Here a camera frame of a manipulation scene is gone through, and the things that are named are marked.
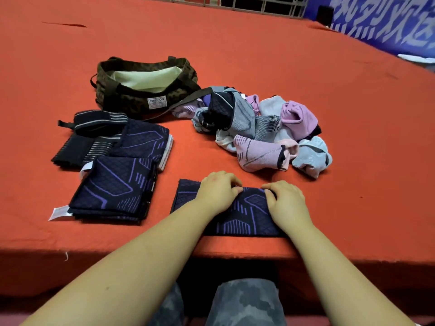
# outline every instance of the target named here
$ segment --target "red tablecloth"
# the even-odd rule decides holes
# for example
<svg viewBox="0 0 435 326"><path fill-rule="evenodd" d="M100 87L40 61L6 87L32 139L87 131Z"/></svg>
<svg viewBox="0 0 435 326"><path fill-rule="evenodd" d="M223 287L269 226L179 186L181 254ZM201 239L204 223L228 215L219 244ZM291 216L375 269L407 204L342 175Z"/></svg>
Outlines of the red tablecloth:
<svg viewBox="0 0 435 326"><path fill-rule="evenodd" d="M0 21L0 295L65 284L166 217L180 178L218 170L245 186L299 186L315 225L354 261L435 263L432 73L310 21L159 1L1 0ZM80 181L50 162L70 134L57 120L96 108L97 63L168 55L188 58L202 87L307 105L333 164L317 181L294 169L246 173L213 137L172 120L174 146L142 226L48 222ZM204 237L194 255L297 259L276 238Z"/></svg>

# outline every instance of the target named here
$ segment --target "blue banner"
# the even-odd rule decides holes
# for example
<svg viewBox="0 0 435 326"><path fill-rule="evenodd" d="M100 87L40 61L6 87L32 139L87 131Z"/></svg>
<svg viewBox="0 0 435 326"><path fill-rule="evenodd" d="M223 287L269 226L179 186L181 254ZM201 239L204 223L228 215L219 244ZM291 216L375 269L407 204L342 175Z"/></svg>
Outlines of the blue banner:
<svg viewBox="0 0 435 326"><path fill-rule="evenodd" d="M333 7L331 29L392 54L435 58L435 0L308 0L305 17Z"/></svg>

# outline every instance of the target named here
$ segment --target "metal fence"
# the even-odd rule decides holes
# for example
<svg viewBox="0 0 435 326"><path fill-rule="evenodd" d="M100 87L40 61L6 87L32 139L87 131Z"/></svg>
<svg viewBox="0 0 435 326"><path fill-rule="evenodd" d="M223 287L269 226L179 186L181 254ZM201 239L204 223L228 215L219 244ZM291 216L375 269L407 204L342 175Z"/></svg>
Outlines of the metal fence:
<svg viewBox="0 0 435 326"><path fill-rule="evenodd" d="M203 7L232 9L235 11L261 13L265 15L302 18L308 0L162 0Z"/></svg>

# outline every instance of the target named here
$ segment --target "camouflage pants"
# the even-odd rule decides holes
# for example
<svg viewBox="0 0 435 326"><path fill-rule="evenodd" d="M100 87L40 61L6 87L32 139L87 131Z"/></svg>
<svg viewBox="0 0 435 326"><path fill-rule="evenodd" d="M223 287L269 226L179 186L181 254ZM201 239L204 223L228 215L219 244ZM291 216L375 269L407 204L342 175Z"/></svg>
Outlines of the camouflage pants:
<svg viewBox="0 0 435 326"><path fill-rule="evenodd" d="M175 284L148 326L182 326L183 299ZM205 326L286 326L275 284L239 279L217 288Z"/></svg>

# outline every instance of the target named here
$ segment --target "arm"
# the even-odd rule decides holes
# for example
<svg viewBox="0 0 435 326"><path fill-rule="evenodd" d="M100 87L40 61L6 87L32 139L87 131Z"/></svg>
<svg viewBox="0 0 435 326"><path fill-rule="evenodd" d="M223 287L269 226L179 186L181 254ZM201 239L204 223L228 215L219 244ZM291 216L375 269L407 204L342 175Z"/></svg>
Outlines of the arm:
<svg viewBox="0 0 435 326"><path fill-rule="evenodd" d="M107 255L22 325L145 325L171 289L204 228L226 210L242 183L212 173L197 197Z"/></svg>
<svg viewBox="0 0 435 326"><path fill-rule="evenodd" d="M415 326L313 225L300 189L285 181L263 188L272 218L301 254L331 324Z"/></svg>

